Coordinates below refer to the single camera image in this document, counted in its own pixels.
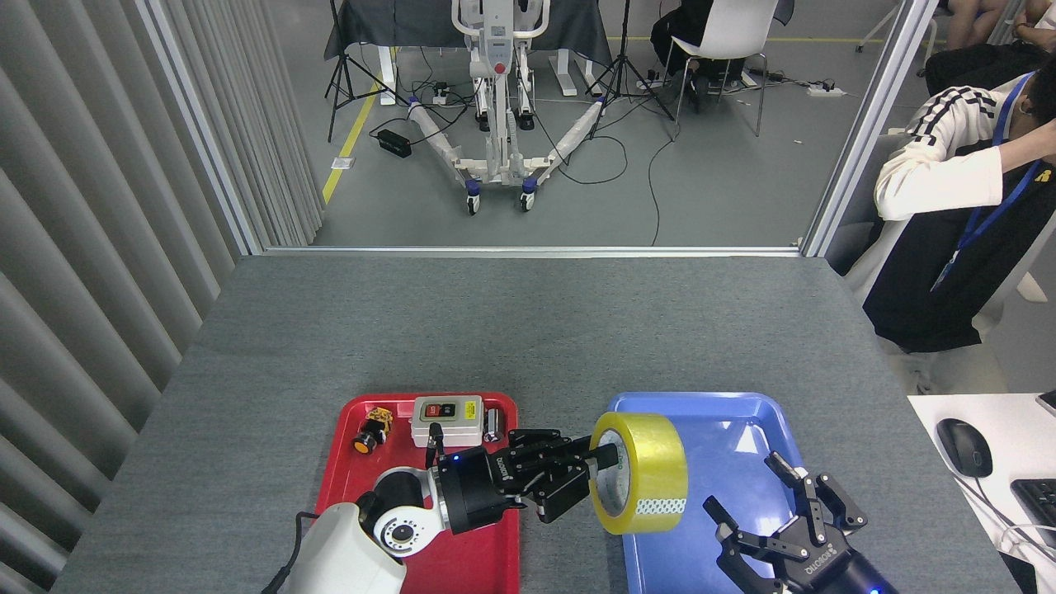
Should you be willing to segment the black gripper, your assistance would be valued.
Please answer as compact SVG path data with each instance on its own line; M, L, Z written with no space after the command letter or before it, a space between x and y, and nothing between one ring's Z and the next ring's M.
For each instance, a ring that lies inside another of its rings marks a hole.
M557 471L580 462L593 463L599 470L610 469L620 462L617 446L592 446L592 437L562 437L557 429L514 429L507 439L507 469L517 476ZM518 496L499 493L485 448L442 456L435 469L446 523L456 535L498 523L505 511L526 507ZM544 474L524 496L535 504L540 522L549 524L589 496L589 482L588 471Z
M780 478L786 488L792 490L796 515L806 519L811 541L828 541L823 508L831 512L831 526L844 536L867 526L866 512L857 507L830 474L811 476L807 470L791 466L777 451L767 454L765 464ZM723 549L716 563L743 593L782 593L786 587L792 593L900 591L856 549L829 544L814 550L806 559L806 549L802 545L739 530L739 524L716 497L708 497L703 508L717 524L715 538ZM759 575L747 563L746 556L775 563L776 577Z

